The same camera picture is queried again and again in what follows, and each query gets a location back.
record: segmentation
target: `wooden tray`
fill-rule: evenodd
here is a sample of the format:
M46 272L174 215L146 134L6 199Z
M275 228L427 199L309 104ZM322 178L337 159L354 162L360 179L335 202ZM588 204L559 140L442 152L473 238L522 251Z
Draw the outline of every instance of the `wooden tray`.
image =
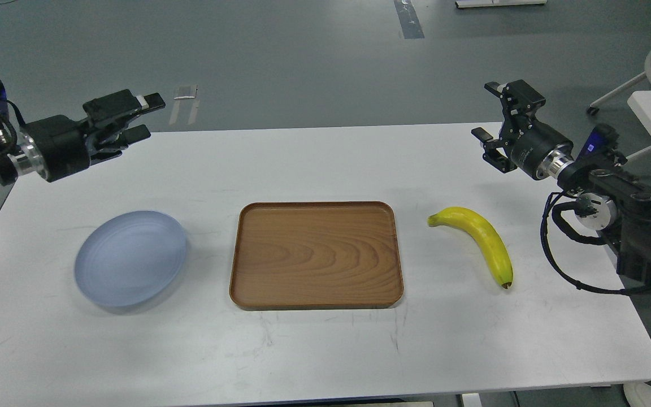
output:
M240 213L230 298L244 309L387 308L403 295L383 202L251 203Z

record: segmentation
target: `light blue bowl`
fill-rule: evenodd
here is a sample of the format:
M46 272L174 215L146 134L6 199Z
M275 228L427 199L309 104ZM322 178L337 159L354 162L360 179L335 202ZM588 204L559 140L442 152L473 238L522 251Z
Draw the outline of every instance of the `light blue bowl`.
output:
M82 294L106 307L139 304L154 297L183 267L188 243L183 227L155 211L122 214L85 240L75 261Z

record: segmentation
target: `shoe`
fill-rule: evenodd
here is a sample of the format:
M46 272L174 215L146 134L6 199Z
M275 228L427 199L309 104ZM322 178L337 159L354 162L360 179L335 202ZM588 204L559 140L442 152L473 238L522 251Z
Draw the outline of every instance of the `shoe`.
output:
M625 383L624 396L631 407L651 407L651 386L645 383Z

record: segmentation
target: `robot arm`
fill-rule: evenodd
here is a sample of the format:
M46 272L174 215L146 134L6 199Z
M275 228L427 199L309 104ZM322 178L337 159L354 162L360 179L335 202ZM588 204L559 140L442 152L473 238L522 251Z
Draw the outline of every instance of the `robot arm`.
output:
M8 103L20 134L10 123ZM30 172L53 182L119 157L130 144L150 137L144 124L127 128L129 124L163 107L157 93L134 96L120 90L84 103L86 118L79 121L57 115L25 123L0 81L0 183L11 185Z
M501 100L504 126L498 138L473 129L483 159L501 172L520 168L534 180L556 178L564 193L576 198L552 206L557 226L578 242L609 245L617 255L618 274L651 285L651 187L622 170L626 159L616 150L617 132L599 124L574 159L573 142L536 118L546 100L524 80L491 82L485 88ZM579 236L561 219L564 210L573 210L599 237Z

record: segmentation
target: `white object on floor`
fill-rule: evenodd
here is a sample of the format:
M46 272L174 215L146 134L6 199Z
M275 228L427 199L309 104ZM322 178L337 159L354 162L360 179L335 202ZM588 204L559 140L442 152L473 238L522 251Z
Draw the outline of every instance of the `white object on floor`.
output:
M461 395L462 407L481 407L481 397L477 392Z
M545 5L547 0L458 0L457 8Z
M624 396L630 407L651 407L651 386L646 383L625 383Z

